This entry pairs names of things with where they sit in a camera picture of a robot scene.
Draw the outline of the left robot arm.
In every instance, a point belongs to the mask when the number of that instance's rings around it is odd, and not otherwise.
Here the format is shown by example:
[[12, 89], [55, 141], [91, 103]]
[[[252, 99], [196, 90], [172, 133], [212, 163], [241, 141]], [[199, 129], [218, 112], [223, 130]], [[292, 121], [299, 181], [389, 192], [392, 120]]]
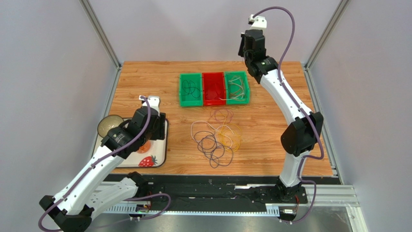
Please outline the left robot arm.
[[57, 231], [84, 232], [92, 221], [121, 201], [151, 198], [147, 181], [138, 173], [129, 173], [113, 186], [95, 192], [105, 178], [127, 157], [150, 140], [165, 139], [166, 114], [159, 106], [144, 103], [132, 119], [109, 130], [91, 160], [77, 176], [55, 195], [45, 195], [39, 204], [44, 210], [38, 227], [46, 232], [43, 219], [49, 216]]

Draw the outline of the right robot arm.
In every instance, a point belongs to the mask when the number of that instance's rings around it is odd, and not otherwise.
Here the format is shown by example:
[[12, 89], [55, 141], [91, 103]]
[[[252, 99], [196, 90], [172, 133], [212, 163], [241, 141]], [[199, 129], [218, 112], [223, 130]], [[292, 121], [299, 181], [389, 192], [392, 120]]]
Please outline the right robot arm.
[[276, 197], [288, 202], [301, 188], [303, 166], [320, 140], [324, 117], [306, 107], [287, 83], [280, 65], [266, 54], [262, 30], [242, 33], [238, 54], [244, 58], [248, 73], [274, 99], [288, 124], [280, 139], [286, 157], [275, 186]]

